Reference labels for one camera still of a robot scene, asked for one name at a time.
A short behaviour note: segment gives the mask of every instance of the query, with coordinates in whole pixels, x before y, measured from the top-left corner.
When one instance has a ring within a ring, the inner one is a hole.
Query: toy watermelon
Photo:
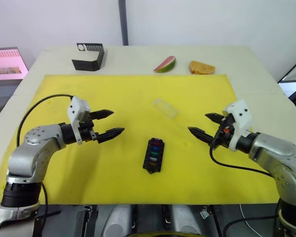
[[[163,61],[155,70],[155,73],[166,73],[174,68],[176,64],[175,56],[169,56],[166,60]]]

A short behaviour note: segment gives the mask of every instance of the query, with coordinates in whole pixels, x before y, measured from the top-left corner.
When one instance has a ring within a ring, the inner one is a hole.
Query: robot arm
[[[220,124],[215,137],[189,127],[190,132],[214,148],[222,145],[240,150],[274,178],[281,199],[279,217],[287,233],[296,236],[296,145],[266,134],[250,132],[252,117],[241,100],[229,105],[223,115],[206,114]]]
[[[0,228],[8,221],[34,217],[38,197],[52,155],[66,145],[82,141],[105,142],[118,136],[124,128],[104,134],[94,132],[93,119],[111,115],[109,110],[90,112],[86,101],[74,96],[68,108],[71,124],[38,126],[26,133],[23,143],[10,156],[3,198],[0,203]]]

